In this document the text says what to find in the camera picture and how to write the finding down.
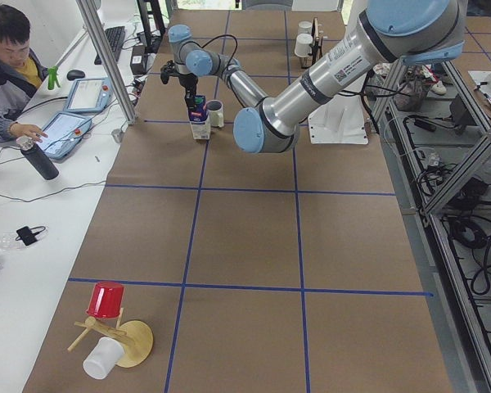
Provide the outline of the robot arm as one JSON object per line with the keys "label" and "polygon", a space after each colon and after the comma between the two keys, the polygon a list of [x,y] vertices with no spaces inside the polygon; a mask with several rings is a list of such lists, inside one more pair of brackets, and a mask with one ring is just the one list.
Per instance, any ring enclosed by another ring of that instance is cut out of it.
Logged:
{"label": "robot arm", "polygon": [[276,97],[269,97],[230,56],[205,50],[186,25],[169,28],[173,67],[181,75],[218,76],[242,109],[233,125],[237,146],[249,153],[294,147],[299,124],[379,63],[430,64],[462,53],[465,1],[370,1],[356,25]]}

